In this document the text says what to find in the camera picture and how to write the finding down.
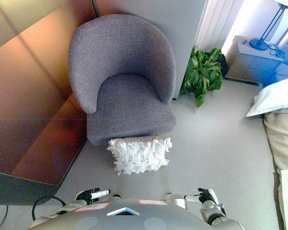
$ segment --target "black cable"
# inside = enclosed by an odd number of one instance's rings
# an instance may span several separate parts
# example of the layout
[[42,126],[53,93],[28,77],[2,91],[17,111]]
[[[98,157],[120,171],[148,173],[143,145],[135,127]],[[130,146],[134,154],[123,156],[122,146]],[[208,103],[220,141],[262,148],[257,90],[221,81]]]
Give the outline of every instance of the black cable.
[[93,8],[94,8],[95,17],[99,18],[99,11],[98,11],[96,0],[92,0],[92,4],[93,4]]
[[60,201],[62,203],[63,206],[66,205],[66,203],[64,201],[62,201],[60,198],[56,197],[56,196],[52,196],[52,195],[46,195],[46,196],[43,196],[41,198],[39,198],[33,205],[33,208],[32,208],[32,219],[35,220],[35,207],[37,205],[37,203],[40,201],[40,200],[43,200],[43,199],[46,199],[46,198],[53,198],[53,199],[56,199],[58,201]]
[[5,219],[6,219],[7,215],[8,215],[8,211],[9,211],[9,206],[7,205],[7,206],[6,206],[5,216],[4,216],[4,218],[3,218],[3,221],[2,221],[1,224],[0,224],[0,228],[1,228],[2,224],[4,223],[4,221],[5,221]]
[[269,45],[269,49],[270,50],[270,54],[273,55],[273,56],[276,56],[278,58],[282,58],[284,59],[285,58],[285,52],[284,51],[281,51],[278,46],[274,43],[271,43]]

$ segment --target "power cable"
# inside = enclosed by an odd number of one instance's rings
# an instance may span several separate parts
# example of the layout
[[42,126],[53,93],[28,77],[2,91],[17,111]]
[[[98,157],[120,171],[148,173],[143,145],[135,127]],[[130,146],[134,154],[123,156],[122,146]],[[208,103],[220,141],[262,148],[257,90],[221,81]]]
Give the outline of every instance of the power cable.
[[46,198],[56,199],[56,200],[60,201],[63,206],[66,205],[66,203],[65,203],[64,201],[62,201],[60,198],[58,198],[58,197],[56,197],[56,196],[54,196],[54,195],[53,195],[53,196],[52,196],[52,195],[50,195],[50,196],[49,196],[49,195],[43,196],[43,197],[39,198],[39,199],[34,203],[34,205],[33,205],[33,208],[32,208],[32,219],[33,219],[33,220],[35,220],[35,207],[36,207],[37,203],[38,203],[40,200],[43,200],[43,199],[46,199]]
[[5,219],[6,219],[7,215],[8,215],[8,211],[9,211],[9,206],[7,205],[7,206],[6,206],[6,212],[5,212],[3,221],[2,221],[1,224],[0,224],[0,228],[1,228],[2,224],[4,223],[4,221],[5,221]]

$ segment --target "gray armchair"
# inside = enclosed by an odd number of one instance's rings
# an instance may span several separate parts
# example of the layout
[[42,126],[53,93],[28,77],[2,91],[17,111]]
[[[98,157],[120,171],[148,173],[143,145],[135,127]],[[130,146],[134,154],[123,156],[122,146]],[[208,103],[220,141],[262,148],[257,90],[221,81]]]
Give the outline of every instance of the gray armchair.
[[81,25],[69,50],[69,75],[93,145],[169,132],[176,123],[169,105],[176,81],[172,49],[139,17],[113,14]]

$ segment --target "wall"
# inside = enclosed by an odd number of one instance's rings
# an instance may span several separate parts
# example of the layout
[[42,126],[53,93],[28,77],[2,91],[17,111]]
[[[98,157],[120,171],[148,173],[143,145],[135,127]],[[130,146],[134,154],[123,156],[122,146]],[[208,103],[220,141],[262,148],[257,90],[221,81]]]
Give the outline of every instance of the wall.
[[0,0],[0,173],[60,184],[86,140],[69,43],[93,18],[90,0]]
[[204,52],[222,48],[243,0],[209,0],[193,46]]
[[97,0],[100,15],[126,13],[144,18],[168,38],[176,60],[174,98],[179,95],[205,0]]

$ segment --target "lamp stand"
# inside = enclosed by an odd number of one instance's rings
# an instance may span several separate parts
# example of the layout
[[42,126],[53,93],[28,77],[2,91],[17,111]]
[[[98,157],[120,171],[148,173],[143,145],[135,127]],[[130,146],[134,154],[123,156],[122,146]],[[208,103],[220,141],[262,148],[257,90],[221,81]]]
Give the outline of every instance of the lamp stand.
[[280,19],[280,17],[283,15],[284,10],[288,8],[287,6],[280,4],[279,10],[277,11],[276,15],[268,25],[267,29],[265,30],[264,34],[261,36],[261,38],[253,38],[250,40],[250,46],[254,49],[258,50],[266,50],[269,48],[269,45],[265,42],[265,39],[268,37],[269,33],[277,23],[277,21]]

